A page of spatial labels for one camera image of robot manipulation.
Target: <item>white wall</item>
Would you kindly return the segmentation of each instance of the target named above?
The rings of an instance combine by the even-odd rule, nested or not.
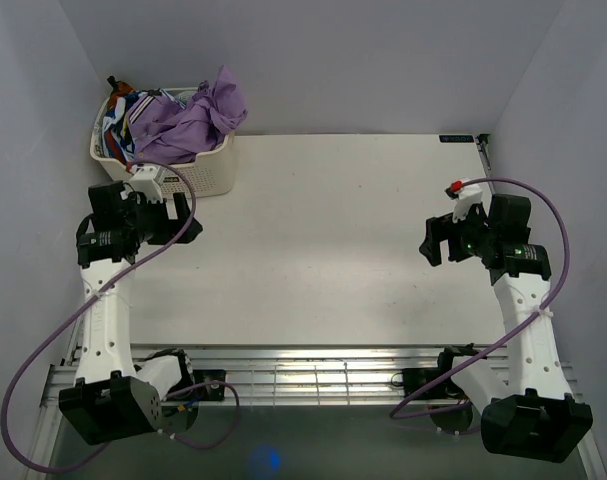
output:
[[[567,221],[572,267],[554,324],[607,467],[607,1],[566,2],[494,133],[495,174],[540,187]],[[557,227],[541,205],[532,226],[558,272]]]
[[[227,63],[252,133],[489,131],[562,0],[59,0],[101,78]]]
[[[87,186],[103,178],[86,154],[101,84],[55,0],[0,0],[0,404],[35,343],[81,299],[74,231]],[[37,360],[14,396],[11,432],[23,452],[62,346]],[[0,479],[20,467],[0,435]]]

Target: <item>gray floor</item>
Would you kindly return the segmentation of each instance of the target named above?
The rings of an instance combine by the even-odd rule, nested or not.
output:
[[[385,407],[279,407],[243,410],[219,448],[198,452],[157,434],[121,440],[80,471],[57,479],[450,479],[587,478],[578,452],[560,465],[487,453],[479,435],[453,438],[398,428]],[[189,436],[221,432],[231,411],[203,409]],[[430,420],[411,425],[431,426]],[[91,451],[64,423],[53,465]]]

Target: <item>purple cloth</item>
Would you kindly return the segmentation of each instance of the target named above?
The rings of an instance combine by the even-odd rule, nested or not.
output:
[[[165,95],[150,94],[132,105],[127,115],[134,161],[193,162],[197,153],[215,149],[245,120],[245,99],[227,67],[219,69],[214,88],[205,86],[185,108]]]

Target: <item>metal frame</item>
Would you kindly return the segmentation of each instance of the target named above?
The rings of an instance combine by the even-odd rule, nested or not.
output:
[[[475,138],[479,157],[486,175],[491,166],[487,144]],[[73,383],[79,361],[82,321],[74,324],[65,358],[60,367],[51,367],[41,399],[37,429],[30,458],[47,465],[52,459],[62,415],[58,409],[58,392]],[[135,362],[146,358],[161,345],[132,345]],[[249,406],[309,406],[328,405],[396,405],[403,398],[403,389],[392,385],[393,377],[403,368],[432,367],[444,345],[402,347],[265,347],[210,348],[183,347],[195,369],[225,369],[227,381],[238,390],[241,405]],[[490,356],[490,366],[499,378],[507,382],[507,349]],[[561,364],[575,398],[582,394],[568,363]],[[414,405],[446,405],[452,401],[416,401]],[[221,403],[230,406],[230,396]],[[592,432],[578,446],[589,480],[607,480]],[[26,480],[43,480],[45,474],[25,471]]]

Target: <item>label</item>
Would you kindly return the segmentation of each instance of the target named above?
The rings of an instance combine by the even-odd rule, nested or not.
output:
[[[441,143],[474,143],[472,135],[439,135]]]
[[[520,245],[514,247],[514,256],[525,260],[537,260],[536,248],[532,245]]]

